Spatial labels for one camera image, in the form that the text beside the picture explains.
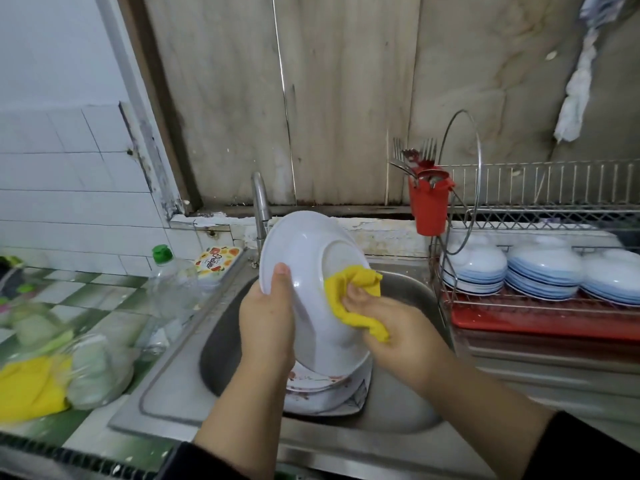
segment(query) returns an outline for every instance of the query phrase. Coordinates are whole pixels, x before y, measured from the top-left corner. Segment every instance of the hand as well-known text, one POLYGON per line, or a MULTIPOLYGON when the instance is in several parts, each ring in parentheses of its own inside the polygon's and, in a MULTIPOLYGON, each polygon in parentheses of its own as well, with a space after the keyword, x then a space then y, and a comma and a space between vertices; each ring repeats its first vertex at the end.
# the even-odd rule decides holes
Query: hand
POLYGON ((278 263, 271 277, 271 294, 256 281, 240 304, 241 363, 260 372, 286 377, 295 364, 291 272, 278 263))
POLYGON ((342 303, 348 311, 375 318, 386 327, 388 342, 379 342, 364 332, 365 344, 382 367, 425 395, 432 371, 451 353, 428 318, 413 306, 392 298, 377 298, 352 284, 342 303))

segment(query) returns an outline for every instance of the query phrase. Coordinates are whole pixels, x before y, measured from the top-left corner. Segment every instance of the dish rack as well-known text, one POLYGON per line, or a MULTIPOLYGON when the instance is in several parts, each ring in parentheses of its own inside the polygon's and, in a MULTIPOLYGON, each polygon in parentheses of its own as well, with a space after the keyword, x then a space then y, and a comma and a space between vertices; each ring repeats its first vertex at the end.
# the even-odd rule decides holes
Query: dish rack
MULTIPOLYGON (((463 112, 451 120, 442 149, 453 120, 463 112)), ((580 254, 640 246, 640 160, 485 164, 477 131, 476 138, 476 164, 438 163, 456 183, 447 230, 429 246, 431 282, 444 316, 473 330, 640 341, 640 308, 582 291, 567 301, 543 301, 506 283, 496 295, 476 297, 444 283, 441 260, 457 254, 472 232, 490 233, 507 252, 526 234, 562 237, 580 254), (447 247, 454 233, 465 236, 457 250, 447 247)))

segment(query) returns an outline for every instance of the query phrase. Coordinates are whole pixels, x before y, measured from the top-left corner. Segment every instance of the red utensil holder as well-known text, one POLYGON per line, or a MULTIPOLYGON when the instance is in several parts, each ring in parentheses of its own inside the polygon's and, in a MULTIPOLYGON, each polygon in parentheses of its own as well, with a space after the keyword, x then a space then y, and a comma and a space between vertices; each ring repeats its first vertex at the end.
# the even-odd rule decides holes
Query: red utensil holder
POLYGON ((409 178, 411 213, 415 217, 418 234, 434 237, 444 232, 447 225, 449 192, 454 187, 452 179, 446 178, 431 188, 427 180, 414 182, 409 178))

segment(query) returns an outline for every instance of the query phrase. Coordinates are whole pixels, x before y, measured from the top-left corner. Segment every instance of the yellow rag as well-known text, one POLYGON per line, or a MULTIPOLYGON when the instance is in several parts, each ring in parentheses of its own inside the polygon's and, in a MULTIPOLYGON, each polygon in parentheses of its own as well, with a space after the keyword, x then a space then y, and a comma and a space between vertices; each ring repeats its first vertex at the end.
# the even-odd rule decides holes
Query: yellow rag
POLYGON ((338 319, 350 326, 368 328, 379 342, 389 340, 389 332, 378 320, 365 317, 357 313, 348 312, 342 304, 342 297, 347 293, 347 285, 353 283, 373 296, 380 296, 380 280, 382 274, 363 266, 349 266, 339 273, 335 273, 324 281, 324 292, 329 301, 333 314, 338 319))
POLYGON ((27 421, 67 408, 50 357, 8 363, 0 370, 0 422, 27 421))

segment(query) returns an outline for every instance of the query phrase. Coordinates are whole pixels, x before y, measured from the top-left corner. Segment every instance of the faucet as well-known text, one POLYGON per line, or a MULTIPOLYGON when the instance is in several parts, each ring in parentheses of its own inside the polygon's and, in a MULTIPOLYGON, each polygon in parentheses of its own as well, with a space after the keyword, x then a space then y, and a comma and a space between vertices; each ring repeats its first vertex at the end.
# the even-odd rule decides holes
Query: faucet
POLYGON ((258 262, 262 254, 262 245, 267 238, 267 226, 271 218, 271 210, 267 202, 267 190, 264 188, 264 180, 259 171, 254 171, 251 176, 253 187, 253 212, 255 214, 256 244, 258 245, 258 262))

